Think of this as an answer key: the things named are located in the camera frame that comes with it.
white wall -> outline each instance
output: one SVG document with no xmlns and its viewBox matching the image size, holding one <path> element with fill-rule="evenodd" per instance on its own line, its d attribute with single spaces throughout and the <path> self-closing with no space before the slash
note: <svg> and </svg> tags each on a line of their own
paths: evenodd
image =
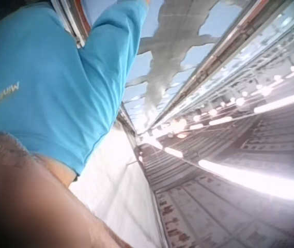
<svg viewBox="0 0 294 248">
<path fill-rule="evenodd" d="M 162 247 L 154 196 L 122 127 L 111 129 L 70 189 L 131 246 Z"/>
</svg>

blue sleeve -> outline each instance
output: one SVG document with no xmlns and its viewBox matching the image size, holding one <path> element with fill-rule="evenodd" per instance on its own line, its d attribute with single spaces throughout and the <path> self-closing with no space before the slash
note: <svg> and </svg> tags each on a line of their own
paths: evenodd
<svg viewBox="0 0 294 248">
<path fill-rule="evenodd" d="M 98 18 L 80 49 L 86 76 L 104 95 L 102 105 L 113 119 L 138 51 L 147 10 L 144 0 L 119 0 Z"/>
</svg>

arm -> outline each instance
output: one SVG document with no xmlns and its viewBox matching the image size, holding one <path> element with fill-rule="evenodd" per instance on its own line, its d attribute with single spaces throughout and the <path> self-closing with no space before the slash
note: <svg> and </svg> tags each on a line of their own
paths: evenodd
<svg viewBox="0 0 294 248">
<path fill-rule="evenodd" d="M 138 51 L 148 0 L 119 0 L 95 22 L 80 57 L 86 76 L 97 85 L 108 121 L 117 115 L 127 75 Z"/>
</svg>

blue shirt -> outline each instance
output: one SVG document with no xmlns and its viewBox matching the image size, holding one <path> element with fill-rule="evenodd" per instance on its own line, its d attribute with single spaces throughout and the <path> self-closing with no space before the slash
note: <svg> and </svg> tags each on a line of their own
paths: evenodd
<svg viewBox="0 0 294 248">
<path fill-rule="evenodd" d="M 48 4 L 0 21 L 0 131 L 80 174 L 116 119 L 146 14 L 118 1 L 82 49 Z"/>
</svg>

person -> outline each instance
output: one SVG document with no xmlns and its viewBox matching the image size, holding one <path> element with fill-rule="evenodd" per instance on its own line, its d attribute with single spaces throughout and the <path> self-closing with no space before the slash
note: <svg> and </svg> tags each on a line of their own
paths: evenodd
<svg viewBox="0 0 294 248">
<path fill-rule="evenodd" d="M 148 4 L 118 0 L 81 49 L 48 3 L 0 21 L 0 230 L 14 247 L 129 247 L 67 188 L 116 119 Z"/>
</svg>

